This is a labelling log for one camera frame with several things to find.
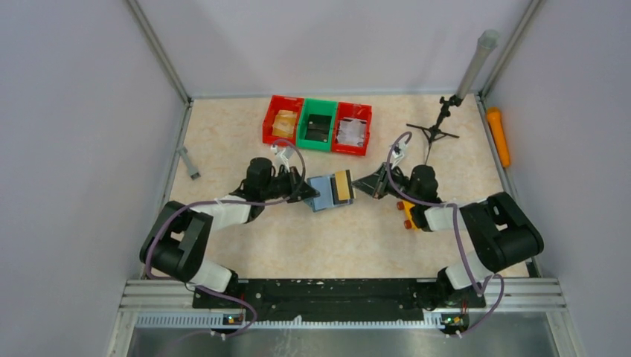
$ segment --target wire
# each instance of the wire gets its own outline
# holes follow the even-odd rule
[[[493,306],[491,306],[489,311],[487,311],[487,313],[484,314],[484,316],[482,316],[482,318],[480,318],[480,320],[478,320],[478,322],[476,322],[473,326],[469,327],[466,331],[456,333],[456,335],[458,335],[460,338],[462,338],[462,336],[470,334],[473,330],[477,329],[485,320],[489,318],[489,316],[491,316],[491,314],[493,314],[493,312],[499,306],[499,303],[502,301],[502,296],[504,295],[504,287],[505,287],[504,277],[501,276],[500,274],[494,274],[488,280],[492,279],[493,277],[499,278],[499,295],[497,297],[497,301],[493,304]]]
[[[150,279],[153,279],[153,280],[173,280],[171,277],[158,277],[158,276],[155,276],[151,272],[151,259],[153,257],[153,251],[156,249],[156,246],[158,245],[158,242],[160,241],[160,239],[162,239],[162,237],[166,233],[167,229],[169,228],[169,225],[173,222],[173,220],[175,218],[177,218],[177,216],[180,215],[180,213],[184,212],[185,210],[187,210],[189,208],[192,208],[192,207],[200,206],[200,205],[216,205],[216,204],[219,204],[219,203],[222,203],[222,204],[235,204],[235,205],[251,205],[251,206],[273,206],[273,205],[279,205],[281,203],[287,202],[292,196],[294,196],[294,194],[296,194],[298,192],[298,190],[300,190],[302,184],[304,183],[304,177],[307,174],[307,168],[305,167],[305,164],[304,164],[304,157],[300,153],[300,150],[298,150],[298,148],[294,144],[292,144],[290,141],[288,141],[287,139],[277,139],[276,141],[274,141],[274,143],[272,145],[276,145],[279,142],[284,142],[288,146],[292,147],[292,149],[294,149],[294,151],[298,154],[298,158],[300,158],[300,163],[302,165],[302,174],[301,174],[300,181],[298,182],[298,186],[296,187],[295,191],[290,193],[284,199],[280,199],[278,201],[273,201],[273,202],[250,202],[250,201],[237,201],[237,200],[234,200],[234,199],[224,199],[224,200],[193,202],[193,203],[189,203],[188,205],[185,205],[184,207],[178,209],[166,221],[164,221],[164,224],[160,227],[160,229],[158,230],[158,233],[156,234],[156,238],[151,242],[151,244],[149,246],[149,249],[147,249],[147,258],[146,258],[145,264],[144,264],[144,272]],[[218,298],[222,298],[222,299],[225,299],[225,300],[229,300],[229,301],[233,301],[235,303],[238,303],[241,306],[244,306],[245,308],[247,308],[248,310],[250,310],[252,312],[252,320],[248,324],[246,324],[241,329],[238,329],[237,331],[231,333],[230,335],[222,335],[223,338],[231,338],[231,337],[235,337],[235,336],[243,334],[258,319],[258,314],[257,314],[256,310],[254,309],[254,307],[252,307],[252,305],[250,305],[249,303],[245,302],[244,300],[241,300],[241,299],[238,299],[236,297],[229,296],[229,295],[225,295],[225,294],[222,294],[220,292],[215,292],[215,291],[213,291],[213,290],[211,290],[211,289],[209,289],[209,288],[207,288],[205,286],[198,285],[198,286],[196,286],[196,288],[198,288],[199,290],[202,290],[203,292],[205,292],[205,293],[207,293],[209,295],[213,295],[213,296],[216,296]],[[207,330],[195,331],[195,333],[192,332],[192,333],[189,333],[187,335],[184,335],[184,336],[178,338],[177,340],[175,340],[170,345],[175,345],[175,344],[179,343],[180,341],[182,341],[182,340],[184,340],[184,339],[186,339],[188,337],[191,337],[193,335],[198,335],[200,333],[210,333],[210,334],[214,335],[213,332],[209,332]],[[158,356],[160,356],[166,349],[167,348],[162,350],[162,352],[160,352],[158,354]]]
[[[471,285],[473,286],[473,289],[475,290],[475,292],[479,296],[482,296],[484,294],[484,290],[480,289],[480,287],[478,286],[478,282],[473,277],[473,272],[471,271],[471,267],[469,266],[469,260],[467,259],[467,253],[465,253],[464,245],[462,244],[462,237],[460,237],[460,231],[458,230],[458,205],[456,203],[434,203],[434,202],[420,201],[419,199],[415,199],[415,198],[410,197],[409,195],[405,194],[397,186],[397,184],[394,183],[394,180],[392,178],[392,169],[390,168],[390,160],[392,158],[392,153],[394,152],[394,148],[397,147],[399,142],[406,136],[407,136],[406,144],[412,139],[412,133],[411,132],[404,132],[403,134],[399,135],[397,140],[395,140],[394,143],[392,144],[392,146],[390,147],[390,150],[388,151],[388,157],[385,160],[385,169],[386,169],[386,172],[388,173],[388,180],[390,181],[390,185],[406,201],[409,201],[409,202],[414,203],[416,205],[423,205],[423,206],[429,206],[429,207],[451,207],[451,208],[453,208],[453,227],[454,227],[454,233],[455,233],[455,241],[456,241],[456,244],[458,244],[458,251],[460,252],[460,258],[462,259],[462,263],[464,265],[464,270],[467,273],[467,276],[469,277],[469,280],[471,281]]]

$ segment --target orange cylinder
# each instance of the orange cylinder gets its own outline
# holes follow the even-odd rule
[[[502,167],[508,167],[510,165],[510,155],[508,155],[508,145],[506,145],[506,137],[502,128],[502,112],[496,107],[489,108],[487,110],[487,121],[493,134],[499,161],[502,163]]]

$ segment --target beige tabletop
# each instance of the beige tabletop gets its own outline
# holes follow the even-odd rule
[[[355,179],[374,172],[385,160],[392,141],[409,128],[431,126],[438,115],[437,95],[318,97],[368,104],[373,109],[371,139],[365,157],[302,150],[307,177],[350,169]],[[201,177],[192,181],[180,160],[170,198],[182,203],[223,197],[245,178],[252,158],[273,160],[261,141],[261,124],[269,97],[195,100],[185,146]],[[480,114],[472,95],[452,110],[441,127],[461,137],[437,141],[429,157],[440,197],[467,202],[502,190]],[[401,168],[409,175],[423,163],[423,133],[413,138]],[[300,170],[300,162],[291,159]],[[397,199],[374,200],[357,191],[346,207],[313,213],[303,202],[268,207],[253,222],[213,233],[206,257],[250,278],[435,277],[459,261],[453,231],[406,230]],[[463,232],[467,251],[472,250]],[[525,264],[504,276],[528,276]]]

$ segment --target item in bin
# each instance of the item in bin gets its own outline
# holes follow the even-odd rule
[[[272,135],[280,138],[291,138],[298,114],[290,110],[279,110],[272,124]]]
[[[310,114],[307,118],[307,132],[304,138],[311,141],[326,143],[329,140],[329,130],[333,117],[329,115]]]
[[[337,142],[352,147],[364,147],[366,121],[356,118],[344,118],[339,122]]]

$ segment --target gray wall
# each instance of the gray wall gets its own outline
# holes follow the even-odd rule
[[[548,1],[493,92],[513,176],[591,356],[628,356],[631,2]]]
[[[101,356],[182,105],[122,0],[0,1],[0,356]]]
[[[528,0],[140,3],[195,97],[452,92],[476,39],[495,28],[503,45]]]

